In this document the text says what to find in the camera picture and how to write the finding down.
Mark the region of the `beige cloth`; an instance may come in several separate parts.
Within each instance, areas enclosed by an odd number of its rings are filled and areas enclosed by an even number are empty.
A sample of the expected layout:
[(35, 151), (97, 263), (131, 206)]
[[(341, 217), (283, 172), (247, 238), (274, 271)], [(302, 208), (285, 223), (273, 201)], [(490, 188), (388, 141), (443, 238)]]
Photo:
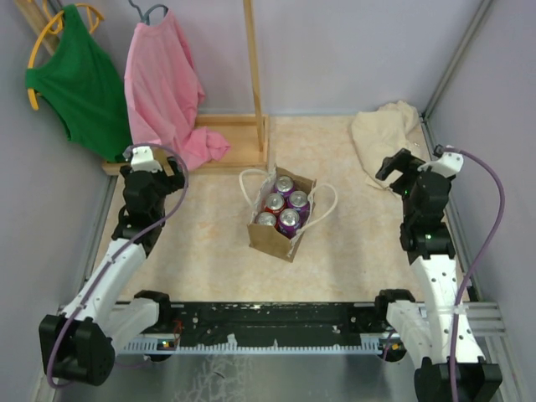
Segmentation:
[(383, 160), (400, 149), (405, 148), (422, 160), (430, 159), (420, 115), (403, 100), (385, 104), (376, 111), (360, 111), (350, 125), (350, 133), (366, 174), (365, 183), (373, 188), (387, 190), (389, 183), (400, 176), (395, 172), (387, 182), (375, 178)]

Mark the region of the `wooden clothes rack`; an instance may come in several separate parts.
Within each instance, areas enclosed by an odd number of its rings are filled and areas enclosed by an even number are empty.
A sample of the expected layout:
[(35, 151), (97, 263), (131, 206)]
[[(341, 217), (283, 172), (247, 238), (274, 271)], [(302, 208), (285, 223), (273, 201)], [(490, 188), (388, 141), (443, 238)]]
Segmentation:
[[(14, 3), (28, 26), (39, 35), (44, 25), (54, 15), (49, 13), (48, 1), (16, 1)], [(269, 165), (270, 117), (262, 112), (259, 63), (255, 41), (255, 21), (251, 1), (243, 2), (245, 31), (253, 92), (253, 114), (200, 114), (196, 127), (207, 127), (222, 134), (231, 148), (219, 161), (207, 162), (194, 171), (197, 174), (238, 173), (247, 168), (265, 170)], [(53, 54), (59, 45), (59, 37), (48, 35), (41, 47)]]

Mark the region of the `red can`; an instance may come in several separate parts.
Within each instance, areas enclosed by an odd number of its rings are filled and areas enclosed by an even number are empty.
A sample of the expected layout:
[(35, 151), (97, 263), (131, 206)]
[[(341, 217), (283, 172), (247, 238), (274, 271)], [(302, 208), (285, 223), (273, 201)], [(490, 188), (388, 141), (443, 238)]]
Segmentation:
[(255, 218), (255, 224), (275, 227), (277, 217), (271, 212), (261, 212)]
[(265, 199), (264, 211), (279, 216), (286, 209), (286, 200), (279, 193), (270, 193)]

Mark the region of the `purple can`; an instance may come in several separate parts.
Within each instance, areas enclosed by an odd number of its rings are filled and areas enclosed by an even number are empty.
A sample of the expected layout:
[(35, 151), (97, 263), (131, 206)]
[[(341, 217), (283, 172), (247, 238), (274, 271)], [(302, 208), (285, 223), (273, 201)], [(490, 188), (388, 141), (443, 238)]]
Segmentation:
[(277, 220), (277, 230), (288, 239), (291, 239), (301, 228), (301, 224), (301, 217), (297, 211), (284, 209)]
[(294, 191), (289, 195), (287, 205), (289, 209), (297, 211), (300, 215), (307, 215), (310, 212), (307, 194), (301, 190)]
[(279, 176), (274, 183), (274, 192), (280, 194), (284, 199), (288, 199), (295, 190), (295, 183), (289, 176)]

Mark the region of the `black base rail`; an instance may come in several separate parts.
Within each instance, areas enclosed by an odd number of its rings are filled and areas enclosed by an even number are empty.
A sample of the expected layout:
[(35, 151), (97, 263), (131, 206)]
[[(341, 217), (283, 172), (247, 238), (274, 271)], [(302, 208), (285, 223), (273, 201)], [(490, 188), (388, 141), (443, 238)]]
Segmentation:
[(357, 347), (366, 335), (392, 331), (372, 302), (175, 302), (144, 335), (169, 334), (182, 347)]

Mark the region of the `pink shirt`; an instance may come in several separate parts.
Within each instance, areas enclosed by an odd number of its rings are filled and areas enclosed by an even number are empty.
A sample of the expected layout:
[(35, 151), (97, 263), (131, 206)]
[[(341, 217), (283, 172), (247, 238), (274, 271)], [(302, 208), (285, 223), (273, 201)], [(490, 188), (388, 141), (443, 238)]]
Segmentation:
[(205, 93), (173, 12), (157, 25), (136, 26), (126, 60), (125, 97), (133, 143), (164, 145), (190, 171), (221, 160), (230, 150), (222, 134), (195, 126)]

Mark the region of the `aluminium frame rail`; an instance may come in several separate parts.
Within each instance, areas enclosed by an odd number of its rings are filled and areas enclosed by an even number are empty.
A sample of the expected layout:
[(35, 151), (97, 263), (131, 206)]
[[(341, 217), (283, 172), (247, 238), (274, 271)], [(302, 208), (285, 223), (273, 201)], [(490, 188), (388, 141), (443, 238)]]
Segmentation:
[(430, 100), (426, 104), (425, 109), (420, 114), (421, 120), (427, 122), (433, 115), (438, 106), (441, 97), (446, 92), (449, 84), (454, 79), (456, 72), (461, 67), (461, 64), (466, 57), (466, 54), (472, 45), (472, 42), (475, 40), (479, 31), (482, 28), (482, 25), (486, 22), (489, 13), (492, 10), (494, 5), (494, 0), (481, 0), (478, 4), (478, 8), (473, 15), (469, 25), (466, 28), (463, 36), (461, 37), (460, 43), (457, 45), (455, 52), (453, 53), (449, 63), (446, 66), (444, 73), (441, 76), (441, 79), (436, 86)]

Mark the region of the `brown canvas tote bag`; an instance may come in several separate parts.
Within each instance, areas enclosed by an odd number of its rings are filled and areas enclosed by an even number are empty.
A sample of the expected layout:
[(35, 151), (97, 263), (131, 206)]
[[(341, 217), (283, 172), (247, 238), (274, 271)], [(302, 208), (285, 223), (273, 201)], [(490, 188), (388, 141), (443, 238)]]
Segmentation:
[[(265, 177), (254, 198), (245, 189), (248, 174)], [(287, 262), (294, 261), (306, 231), (327, 218), (338, 205), (338, 192), (331, 184), (318, 184), (282, 167), (269, 172), (246, 169), (239, 175), (239, 185), (251, 209), (247, 225), (250, 247)], [(320, 189), (330, 190), (333, 200), (325, 213), (314, 218), (315, 195)]]

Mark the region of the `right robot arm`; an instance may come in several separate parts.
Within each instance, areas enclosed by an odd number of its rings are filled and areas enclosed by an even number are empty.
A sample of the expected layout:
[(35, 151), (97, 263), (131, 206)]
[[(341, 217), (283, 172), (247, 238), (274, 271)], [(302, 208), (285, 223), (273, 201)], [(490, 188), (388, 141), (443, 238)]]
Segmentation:
[(473, 335), (463, 305), (465, 281), (456, 277), (456, 251), (444, 212), (462, 154), (438, 147), (426, 162), (402, 148), (386, 157), (375, 177), (400, 176), (390, 189), (400, 195), (400, 243), (424, 293), (421, 310), (410, 291), (383, 290), (376, 297), (375, 324), (395, 331), (414, 366), (419, 401), (489, 401), (503, 376), (489, 363)]

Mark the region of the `grey hanger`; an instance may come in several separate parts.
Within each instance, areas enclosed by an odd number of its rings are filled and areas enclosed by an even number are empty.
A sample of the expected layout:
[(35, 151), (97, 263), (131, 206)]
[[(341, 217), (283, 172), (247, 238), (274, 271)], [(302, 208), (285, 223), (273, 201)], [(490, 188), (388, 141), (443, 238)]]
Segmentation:
[(151, 17), (152, 12), (154, 12), (155, 10), (159, 8), (162, 9), (163, 16), (166, 16), (169, 11), (169, 8), (165, 4), (161, 4), (161, 3), (152, 5), (146, 11), (142, 11), (140, 6), (134, 3), (132, 0), (128, 0), (128, 3), (132, 8), (135, 8), (137, 10), (137, 13), (140, 18), (140, 22), (146, 25), (151, 25), (150, 17)]

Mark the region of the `yellow hanger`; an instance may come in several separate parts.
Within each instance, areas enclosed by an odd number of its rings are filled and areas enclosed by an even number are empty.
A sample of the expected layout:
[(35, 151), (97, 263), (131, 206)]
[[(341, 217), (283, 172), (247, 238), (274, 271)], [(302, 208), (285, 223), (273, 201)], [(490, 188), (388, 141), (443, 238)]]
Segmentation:
[[(96, 29), (100, 26), (101, 22), (105, 20), (104, 15), (94, 6), (90, 5), (89, 3), (75, 3), (75, 7), (77, 8), (84, 8), (87, 14), (87, 19), (89, 22), (89, 34), (93, 34)], [(45, 38), (48, 35), (57, 36), (58, 33), (60, 33), (64, 29), (64, 22), (63, 22), (63, 16), (64, 16), (64, 10), (61, 10), (57, 12), (53, 17), (49, 19), (49, 21), (44, 25), (42, 30), (39, 32), (39, 35), (34, 43), (34, 46), (32, 48), (32, 51), (29, 56), (28, 60), (28, 66), (27, 69), (30, 70), (34, 67), (34, 62), (37, 57), (39, 48)], [(28, 100), (30, 105), (32, 106), (32, 109), (34, 111), (37, 111), (39, 109), (39, 103), (37, 100), (37, 97), (40, 95), (40, 93), (36, 92), (35, 89), (29, 88), (27, 89), (28, 94)]]

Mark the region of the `green tank top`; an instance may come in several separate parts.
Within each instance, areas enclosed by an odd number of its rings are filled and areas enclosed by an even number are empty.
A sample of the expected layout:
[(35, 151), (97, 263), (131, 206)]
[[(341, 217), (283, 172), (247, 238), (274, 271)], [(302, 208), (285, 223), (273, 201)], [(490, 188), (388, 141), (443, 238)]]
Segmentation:
[(123, 79), (78, 8), (69, 4), (61, 10), (59, 45), (48, 61), (26, 70), (26, 88), (56, 112), (68, 140), (107, 162), (122, 162), (132, 144)]

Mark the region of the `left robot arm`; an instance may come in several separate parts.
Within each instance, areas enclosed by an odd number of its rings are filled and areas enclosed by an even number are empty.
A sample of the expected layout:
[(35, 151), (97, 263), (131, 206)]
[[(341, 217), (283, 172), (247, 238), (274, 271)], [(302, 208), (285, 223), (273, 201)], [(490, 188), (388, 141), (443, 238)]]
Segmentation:
[(123, 310), (114, 307), (127, 282), (144, 264), (172, 214), (165, 199), (186, 193), (188, 168), (176, 153), (167, 157), (167, 174), (150, 147), (131, 150), (121, 168), (124, 204), (105, 257), (77, 296), (57, 315), (39, 324), (41, 355), (48, 385), (61, 389), (72, 382), (101, 385), (118, 353), (148, 328), (165, 332), (173, 325), (168, 295), (140, 291)]

